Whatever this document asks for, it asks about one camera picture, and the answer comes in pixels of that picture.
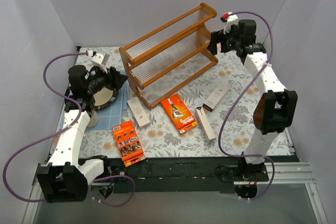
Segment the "brown wooden three-tier shelf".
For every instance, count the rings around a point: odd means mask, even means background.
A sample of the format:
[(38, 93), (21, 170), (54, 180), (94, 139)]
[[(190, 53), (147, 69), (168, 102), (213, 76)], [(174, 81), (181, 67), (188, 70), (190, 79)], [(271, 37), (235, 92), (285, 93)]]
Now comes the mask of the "brown wooden three-tier shelf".
[(200, 3), (119, 48), (129, 86), (148, 109), (218, 63), (207, 50), (211, 32), (205, 26), (216, 15), (215, 9)]

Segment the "orange Gillette Styler razor box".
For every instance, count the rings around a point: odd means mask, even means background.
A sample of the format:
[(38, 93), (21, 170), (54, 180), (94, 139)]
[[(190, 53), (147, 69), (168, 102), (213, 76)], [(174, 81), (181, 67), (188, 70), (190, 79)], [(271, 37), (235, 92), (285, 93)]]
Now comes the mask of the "orange Gillette Styler razor box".
[(146, 159), (132, 121), (114, 126), (112, 132), (125, 167)]

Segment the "orange Gillette Fusion razor box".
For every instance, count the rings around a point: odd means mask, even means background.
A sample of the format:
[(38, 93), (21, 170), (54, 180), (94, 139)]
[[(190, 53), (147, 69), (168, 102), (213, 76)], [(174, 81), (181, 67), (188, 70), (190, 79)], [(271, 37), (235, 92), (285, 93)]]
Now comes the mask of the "orange Gillette Fusion razor box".
[(179, 94), (174, 94), (162, 100), (161, 105), (180, 134), (197, 126), (195, 116)]

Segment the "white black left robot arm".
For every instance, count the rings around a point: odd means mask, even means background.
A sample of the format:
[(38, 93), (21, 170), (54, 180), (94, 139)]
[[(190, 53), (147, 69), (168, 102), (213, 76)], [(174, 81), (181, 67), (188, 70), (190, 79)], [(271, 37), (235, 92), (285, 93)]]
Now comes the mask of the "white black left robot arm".
[(76, 65), (68, 70), (68, 79), (62, 133), (48, 163), (37, 168), (37, 179), (48, 203), (84, 201), (89, 184), (108, 174), (106, 157), (94, 156), (80, 165), (79, 151), (85, 130), (96, 116), (94, 95), (104, 88), (117, 93), (128, 77), (114, 67), (103, 71)]

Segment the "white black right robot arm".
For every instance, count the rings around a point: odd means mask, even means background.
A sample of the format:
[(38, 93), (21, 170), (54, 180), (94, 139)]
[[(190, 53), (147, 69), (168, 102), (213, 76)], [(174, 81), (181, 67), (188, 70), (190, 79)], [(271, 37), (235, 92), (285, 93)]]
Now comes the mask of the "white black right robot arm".
[(267, 179), (265, 156), (275, 138), (292, 124), (298, 95), (289, 91), (278, 79), (264, 46), (256, 41), (257, 24), (251, 19), (233, 15), (222, 17), (224, 28), (211, 34), (208, 51), (235, 51), (253, 77), (261, 95), (253, 113), (255, 131), (248, 147), (237, 156), (237, 165), (222, 166), (216, 174), (225, 181), (249, 181), (258, 177)]

